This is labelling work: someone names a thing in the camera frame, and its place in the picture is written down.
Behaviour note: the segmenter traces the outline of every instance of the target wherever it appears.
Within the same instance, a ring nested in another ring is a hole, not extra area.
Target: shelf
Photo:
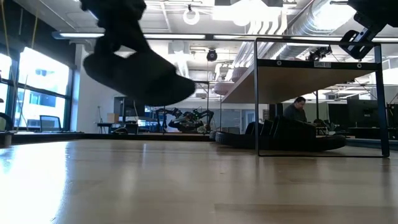
[[[377,70],[376,63],[257,60],[259,103],[275,104]],[[254,103],[254,66],[234,84],[223,103]]]

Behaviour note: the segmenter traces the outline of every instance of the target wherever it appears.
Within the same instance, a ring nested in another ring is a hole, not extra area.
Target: box
[[[107,120],[108,123],[118,123],[119,122],[119,114],[116,113],[108,113]]]

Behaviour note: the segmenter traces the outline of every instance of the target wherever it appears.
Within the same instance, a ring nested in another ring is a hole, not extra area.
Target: person
[[[304,97],[298,97],[294,103],[286,107],[284,110],[284,117],[296,121],[307,122],[307,117],[305,116],[304,111],[305,102],[306,100]]]

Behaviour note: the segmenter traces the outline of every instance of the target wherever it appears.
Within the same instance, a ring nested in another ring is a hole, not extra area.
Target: security camera
[[[210,49],[209,52],[207,53],[207,61],[214,62],[215,60],[217,60],[216,50]]]

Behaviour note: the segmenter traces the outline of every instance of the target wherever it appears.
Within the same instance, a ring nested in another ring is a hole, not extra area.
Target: wooden table surface
[[[211,142],[80,140],[0,154],[2,224],[398,223],[396,152],[258,158]]]

